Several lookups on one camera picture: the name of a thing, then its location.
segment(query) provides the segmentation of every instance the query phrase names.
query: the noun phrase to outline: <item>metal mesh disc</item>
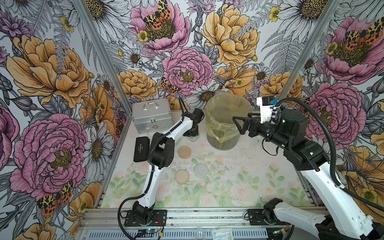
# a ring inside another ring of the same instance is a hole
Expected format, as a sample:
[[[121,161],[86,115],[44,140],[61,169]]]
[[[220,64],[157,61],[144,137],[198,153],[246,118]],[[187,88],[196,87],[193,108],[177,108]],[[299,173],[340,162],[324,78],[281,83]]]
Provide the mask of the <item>metal mesh disc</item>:
[[[208,167],[203,163],[197,164],[194,172],[196,177],[205,177],[208,174]]]

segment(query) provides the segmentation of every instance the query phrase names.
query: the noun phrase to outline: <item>red wire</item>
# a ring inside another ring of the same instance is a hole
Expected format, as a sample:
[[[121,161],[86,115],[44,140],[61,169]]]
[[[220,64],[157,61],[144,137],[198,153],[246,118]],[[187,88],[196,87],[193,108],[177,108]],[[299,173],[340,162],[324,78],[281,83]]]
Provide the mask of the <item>red wire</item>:
[[[154,218],[156,221],[158,221],[161,227],[163,226],[163,225],[161,224],[160,220],[159,220],[157,217],[152,217],[152,218]]]

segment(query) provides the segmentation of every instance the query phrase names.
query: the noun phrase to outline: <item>floral wallpaper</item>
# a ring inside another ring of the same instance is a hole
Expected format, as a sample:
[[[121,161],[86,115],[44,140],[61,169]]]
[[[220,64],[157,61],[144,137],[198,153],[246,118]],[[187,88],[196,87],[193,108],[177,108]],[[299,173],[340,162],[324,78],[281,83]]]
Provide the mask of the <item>floral wallpaper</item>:
[[[333,18],[335,22],[331,20],[303,66],[302,91],[298,96],[328,126],[336,145],[341,182],[350,191],[381,206],[384,206],[383,11],[382,2],[342,1]],[[319,124],[303,113],[310,121],[307,137],[329,154],[329,144]],[[355,201],[374,221],[384,223],[382,211]]]
[[[0,231],[6,239],[73,240],[96,204],[127,119],[92,42],[71,23],[79,16],[69,6],[0,0]]]
[[[71,1],[61,0],[63,14],[67,25],[79,29],[87,52],[86,31]],[[170,107],[178,109],[178,96],[189,108],[204,108],[220,92],[244,96],[253,106],[258,96],[277,96],[327,0],[85,2],[129,101],[168,97]],[[25,14],[19,5],[12,10]],[[381,205],[383,11],[377,0],[340,1],[288,95],[308,102],[329,127],[343,183]],[[32,86],[25,88],[34,92]],[[44,97],[52,90],[44,90]],[[307,136],[328,151],[319,125],[308,118]],[[384,223],[383,212],[358,204]]]

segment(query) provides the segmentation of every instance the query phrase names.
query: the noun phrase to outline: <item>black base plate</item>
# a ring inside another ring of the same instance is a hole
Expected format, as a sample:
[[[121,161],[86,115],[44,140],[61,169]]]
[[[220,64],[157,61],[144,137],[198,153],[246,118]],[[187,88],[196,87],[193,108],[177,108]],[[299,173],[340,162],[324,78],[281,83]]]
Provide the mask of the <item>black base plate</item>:
[[[275,224],[269,224],[264,220],[263,209],[248,209],[249,224],[251,226],[261,225],[286,225],[286,222],[277,221]]]
[[[163,226],[166,225],[166,223],[167,223],[167,210],[153,210],[152,216],[159,219]],[[139,222],[135,218],[134,210],[129,210],[129,211],[127,211],[127,216],[125,217],[124,226],[126,226],[126,227],[143,227],[143,226],[158,227],[158,226],[160,226],[160,223],[158,223],[155,220],[151,220],[151,222],[148,225],[144,225],[144,223]]]

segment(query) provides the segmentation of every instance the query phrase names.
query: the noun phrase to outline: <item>purple flower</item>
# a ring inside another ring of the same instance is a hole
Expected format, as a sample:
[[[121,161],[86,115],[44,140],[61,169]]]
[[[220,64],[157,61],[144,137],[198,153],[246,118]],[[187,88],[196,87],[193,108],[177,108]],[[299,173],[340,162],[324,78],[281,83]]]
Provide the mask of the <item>purple flower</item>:
[[[29,125],[15,144],[18,168],[12,172],[11,189],[39,200],[58,193],[69,181],[77,187],[86,172],[82,164],[87,140],[84,128],[65,114]]]
[[[190,14],[198,11],[203,11],[203,13],[209,14],[214,11],[216,7],[216,0],[189,0],[187,3],[189,5],[188,12]]]
[[[257,81],[257,83],[253,86],[252,90],[256,90],[258,91],[259,88],[264,85],[264,84],[268,84],[268,81],[267,80],[262,80],[262,81]]]
[[[340,26],[328,37],[328,47],[325,50],[325,60],[318,64],[320,72],[333,76],[339,81],[349,81],[352,84],[362,84],[377,75],[384,68],[383,37],[372,45],[360,43],[353,50],[347,50],[345,34],[348,31],[362,32],[368,29],[374,21],[359,22],[358,18],[347,17]]]
[[[7,63],[7,56],[9,54],[7,53],[7,51],[4,49],[4,47],[0,47],[0,67],[3,67],[5,68],[6,67],[6,63]]]
[[[243,6],[243,0],[224,0],[224,4],[233,5],[234,8],[240,9]]]
[[[327,125],[336,149],[348,147],[365,125],[366,113],[361,107],[358,90],[347,83],[322,83],[310,97],[310,106]],[[327,141],[319,123],[310,116],[307,136]]]
[[[178,48],[171,57],[163,60],[164,77],[178,86],[180,95],[189,96],[191,91],[212,81],[213,69],[208,56],[193,48]]]
[[[30,37],[34,35],[35,30],[29,26],[29,23],[25,23],[22,19],[18,19],[17,16],[12,17],[9,12],[3,12],[0,10],[0,31],[7,34],[10,38],[18,37],[22,35]]]
[[[144,8],[140,5],[140,8],[131,9],[131,25],[134,26],[131,30],[134,34],[137,34],[139,41],[151,54],[158,55],[163,52],[174,51],[180,46],[185,46],[189,39],[189,18],[184,18],[177,4],[173,6],[169,0],[167,2],[168,7],[172,10],[172,16],[170,20],[166,21],[165,26],[159,30],[153,30],[143,20],[146,16],[155,14],[157,3],[154,7],[149,5]]]
[[[16,118],[8,109],[0,106],[0,170],[5,167],[11,156],[12,142],[20,132]]]

